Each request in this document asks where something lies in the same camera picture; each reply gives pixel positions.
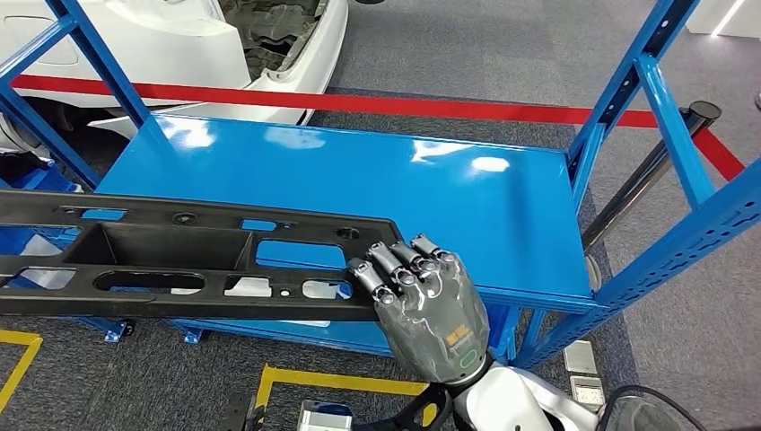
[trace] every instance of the red stripe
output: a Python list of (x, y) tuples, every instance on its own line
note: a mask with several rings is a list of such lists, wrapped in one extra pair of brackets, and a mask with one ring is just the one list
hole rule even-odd
[[(79, 92), (111, 95), (100, 80), (19, 75), (12, 86), (29, 90)], [(584, 124), (589, 108), (554, 105), (484, 101), (442, 101), (375, 97), (344, 94), (306, 94), (296, 92), (261, 92), (227, 88), (191, 87), (187, 85), (134, 84), (137, 93), (147, 99), (232, 103), (240, 105), (278, 106), (310, 110), (336, 110), (367, 114), (442, 117), (450, 119), (491, 119), (555, 124)], [(624, 112), (618, 125), (628, 128), (656, 128), (658, 124), (648, 110)], [(695, 137), (695, 144), (722, 176), (731, 180), (744, 169), (742, 163), (706, 130)]]
[(735, 157), (729, 148), (722, 144), (722, 141), (711, 130), (704, 128), (702, 132), (693, 137), (693, 142), (725, 180), (732, 181), (745, 169), (742, 162)]

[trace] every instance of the white car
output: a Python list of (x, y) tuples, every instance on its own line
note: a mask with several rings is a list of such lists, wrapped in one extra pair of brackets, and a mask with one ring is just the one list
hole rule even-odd
[[(348, 15), (346, 0), (80, 0), (80, 4), (131, 82), (270, 92), (325, 92)], [(11, 56), (54, 19), (43, 0), (0, 0), (0, 58)], [(24, 73), (100, 79), (68, 37)], [(71, 129), (70, 117), (105, 109), (110, 115), (89, 126), (126, 138), (136, 132), (111, 96), (17, 91), (60, 129)], [(285, 124), (304, 124), (313, 113), (250, 105), (144, 102), (156, 112)], [(0, 148), (37, 146), (0, 113)], [(44, 155), (45, 150), (37, 148), (35, 153)]]

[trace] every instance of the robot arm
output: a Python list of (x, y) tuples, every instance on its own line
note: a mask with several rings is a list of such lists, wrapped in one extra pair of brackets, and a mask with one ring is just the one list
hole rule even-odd
[[(435, 429), (453, 406), (459, 429), (552, 430), (523, 377), (489, 356), (485, 307), (459, 257), (423, 235), (410, 245), (378, 242), (367, 259), (349, 261), (349, 271), (375, 299), (396, 358), (432, 383), (392, 419), (396, 429), (414, 429), (410, 422), (417, 409), (432, 402), (437, 419), (418, 429)], [(361, 429), (393, 429), (386, 428), (389, 421), (382, 425)]]

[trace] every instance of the blue metal rack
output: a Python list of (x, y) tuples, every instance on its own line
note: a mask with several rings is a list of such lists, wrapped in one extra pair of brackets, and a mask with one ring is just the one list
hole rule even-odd
[[(492, 346), (498, 356), (520, 367), (547, 359), (761, 219), (761, 159), (714, 190), (659, 69), (697, 0), (658, 1), (567, 152), (152, 116), (76, 1), (48, 4), (58, 22), (0, 66), (0, 109), (71, 165), (85, 184), (95, 188), (100, 179), (9, 85), (66, 34), (74, 37), (139, 128), (98, 191), (391, 217), (405, 236), (423, 231), (459, 252), (485, 302), (502, 306), (502, 327)], [(598, 292), (591, 292), (575, 217), (599, 149), (641, 88), (692, 211)], [(364, 156), (362, 164), (347, 166), (347, 154)], [(254, 163), (257, 169), (252, 170)], [(282, 166), (297, 173), (283, 176)], [(388, 172), (390, 167), (400, 172), (391, 183), (384, 178), (355, 186), (356, 178), (367, 178), (367, 172)], [(135, 169), (142, 173), (138, 179)], [(390, 189), (424, 183), (440, 186), (425, 190), (433, 193), (429, 214), (436, 217), (391, 208), (379, 198)], [(283, 260), (277, 252), (265, 258)], [(314, 258), (291, 255), (287, 261), (304, 265)], [(524, 309), (532, 314), (516, 351), (513, 332)], [(540, 336), (549, 312), (565, 316)], [(305, 330), (265, 321), (175, 323), (188, 328), (188, 341), (197, 340), (201, 329), (212, 329), (386, 351), (372, 325), (344, 322), (329, 330)]]

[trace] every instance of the metal pipe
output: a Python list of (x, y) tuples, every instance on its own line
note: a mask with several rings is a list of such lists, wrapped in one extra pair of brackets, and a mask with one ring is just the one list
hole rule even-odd
[[(709, 101), (694, 101), (689, 108), (679, 110), (690, 136), (695, 137), (722, 115), (722, 110)], [(602, 240), (629, 212), (634, 203), (644, 196), (671, 167), (671, 158), (663, 140), (647, 154), (616, 195), (599, 212), (582, 235), (584, 254)]]

